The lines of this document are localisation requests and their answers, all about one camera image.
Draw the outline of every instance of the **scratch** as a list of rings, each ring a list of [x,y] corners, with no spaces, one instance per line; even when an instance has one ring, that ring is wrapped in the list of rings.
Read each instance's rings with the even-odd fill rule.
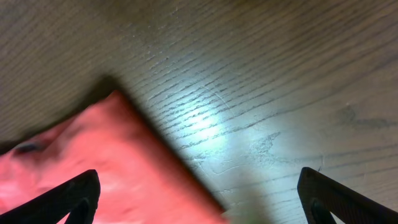
[[[207,174],[207,172],[204,170],[204,168],[201,166],[201,163],[199,163],[199,167],[201,169],[201,171],[205,174],[205,176],[207,177],[207,180],[210,181],[217,189],[220,189],[220,187],[218,186],[218,184],[216,184],[216,182],[210,178],[210,176]]]
[[[149,103],[149,101],[150,101],[151,99],[153,99],[153,98],[155,98],[155,94],[152,94],[150,97],[148,97],[148,99],[147,99],[147,103],[146,103],[146,104],[148,104],[148,103]]]
[[[220,97],[219,94],[217,94],[216,91],[215,91],[215,92],[212,92],[212,91],[209,90],[207,87],[205,87],[205,86],[202,86],[202,87],[205,88],[205,89],[206,89],[207,91],[209,91],[210,93],[216,95],[216,96],[224,103],[224,105],[228,108],[228,111],[231,112],[231,114],[232,114],[233,116],[235,116],[235,113],[231,110],[231,107],[225,102],[224,99],[222,99],[222,97]]]
[[[221,171],[221,172],[216,172],[213,168],[210,168],[210,169],[211,169],[211,171],[212,171],[213,173],[215,173],[215,174],[223,174],[223,173],[229,171],[230,169],[233,169],[233,168],[236,168],[236,167],[240,167],[240,166],[243,166],[243,165],[244,165],[244,164],[232,166],[232,167],[230,167],[230,168],[228,168],[228,169],[226,169],[226,170],[223,170],[223,171]]]
[[[366,183],[366,173],[368,173],[368,163],[365,163],[365,172],[363,174],[363,184]]]
[[[321,172],[321,171],[322,171],[322,168],[324,168],[324,166],[325,166],[325,155],[323,155],[323,154],[322,154],[322,157],[321,157],[321,161],[322,161],[322,164],[321,164],[321,166],[318,168],[318,172]]]

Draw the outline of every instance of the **red fabric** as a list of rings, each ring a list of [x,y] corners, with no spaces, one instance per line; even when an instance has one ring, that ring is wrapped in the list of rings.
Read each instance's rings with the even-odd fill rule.
[[[45,150],[0,157],[0,213],[96,169],[94,223],[227,223],[118,92],[31,141]]]

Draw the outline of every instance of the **wooden table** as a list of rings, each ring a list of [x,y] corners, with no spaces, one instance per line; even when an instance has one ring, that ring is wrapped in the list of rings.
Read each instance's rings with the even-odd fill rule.
[[[304,166],[398,210],[396,1],[3,0],[0,17],[3,142],[108,74],[236,223],[305,223]]]

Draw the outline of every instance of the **red cloth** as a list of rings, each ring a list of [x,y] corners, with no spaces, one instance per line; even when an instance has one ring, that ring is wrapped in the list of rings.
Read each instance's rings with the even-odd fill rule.
[[[94,223],[227,223],[118,92],[30,141],[45,150],[0,157],[0,213],[96,169]]]

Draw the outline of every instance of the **wood grain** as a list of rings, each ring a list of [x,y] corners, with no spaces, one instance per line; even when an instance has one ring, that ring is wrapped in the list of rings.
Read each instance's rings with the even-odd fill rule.
[[[398,210],[395,1],[0,1],[0,140],[104,74],[235,223],[305,223],[309,166]]]

